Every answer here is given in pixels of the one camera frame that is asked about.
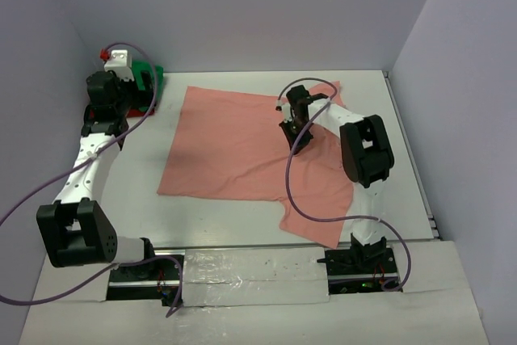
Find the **salmon pink t-shirt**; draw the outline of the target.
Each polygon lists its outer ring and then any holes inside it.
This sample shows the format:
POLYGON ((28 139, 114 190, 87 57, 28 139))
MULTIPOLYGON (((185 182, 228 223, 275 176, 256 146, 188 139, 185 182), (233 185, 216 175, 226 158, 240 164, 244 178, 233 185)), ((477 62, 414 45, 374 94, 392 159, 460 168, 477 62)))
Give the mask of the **salmon pink t-shirt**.
POLYGON ((339 139, 320 126, 290 168, 293 203, 284 173, 289 145, 274 96, 187 88, 158 187, 161 196, 279 202, 279 228, 335 248, 351 206, 339 139))

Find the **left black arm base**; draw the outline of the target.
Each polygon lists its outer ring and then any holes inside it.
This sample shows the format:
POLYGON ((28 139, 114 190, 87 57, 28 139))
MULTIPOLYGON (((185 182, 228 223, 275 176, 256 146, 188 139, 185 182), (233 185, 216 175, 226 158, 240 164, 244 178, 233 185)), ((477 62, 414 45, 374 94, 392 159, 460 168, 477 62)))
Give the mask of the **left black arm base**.
POLYGON ((111 270, 107 301, 160 301, 163 307, 179 306, 182 297, 175 300, 180 284, 183 256, 173 255, 177 261, 165 255, 156 261, 138 266, 119 267, 111 270))

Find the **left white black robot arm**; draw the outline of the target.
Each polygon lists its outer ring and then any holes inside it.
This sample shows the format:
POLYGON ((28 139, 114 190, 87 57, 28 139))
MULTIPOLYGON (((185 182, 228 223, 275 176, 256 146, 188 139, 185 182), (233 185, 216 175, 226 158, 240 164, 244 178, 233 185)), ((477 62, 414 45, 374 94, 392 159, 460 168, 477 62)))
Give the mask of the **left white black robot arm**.
POLYGON ((36 221, 54 267, 129 263, 140 279, 158 269, 148 238, 117 234, 100 199, 113 162, 124 146, 127 116, 137 103, 138 87, 130 69, 103 70, 86 80, 90 102, 83 116, 78 156, 56 199, 42 205, 36 221))

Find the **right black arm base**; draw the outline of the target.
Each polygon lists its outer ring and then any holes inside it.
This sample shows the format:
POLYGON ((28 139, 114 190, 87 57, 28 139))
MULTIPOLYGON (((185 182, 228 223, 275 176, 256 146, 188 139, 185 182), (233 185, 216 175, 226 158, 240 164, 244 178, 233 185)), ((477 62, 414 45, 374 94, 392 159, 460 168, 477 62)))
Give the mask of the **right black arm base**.
POLYGON ((363 261, 356 253, 352 247, 326 250, 317 259, 318 264, 325 266, 330 295, 383 292, 399 286, 400 276, 391 247, 363 261))

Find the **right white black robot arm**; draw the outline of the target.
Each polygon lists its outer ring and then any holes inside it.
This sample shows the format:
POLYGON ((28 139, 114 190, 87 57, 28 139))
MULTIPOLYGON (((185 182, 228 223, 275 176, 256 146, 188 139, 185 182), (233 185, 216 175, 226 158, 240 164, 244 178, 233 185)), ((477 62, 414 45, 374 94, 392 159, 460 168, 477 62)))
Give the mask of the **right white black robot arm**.
POLYGON ((351 208, 358 215, 342 217, 351 220, 351 264, 361 273, 370 272, 385 255, 387 241, 380 226, 386 223, 374 212, 380 203, 380 193, 394 167, 394 155, 385 124, 378 115, 364 116, 347 110, 332 101, 333 94, 312 95, 302 85, 286 86, 275 102, 283 114, 280 127, 286 136, 290 154, 284 173, 290 203, 294 202, 290 188, 290 168, 295 155, 313 139, 310 128, 318 125, 340 141, 342 166, 353 183, 351 208))

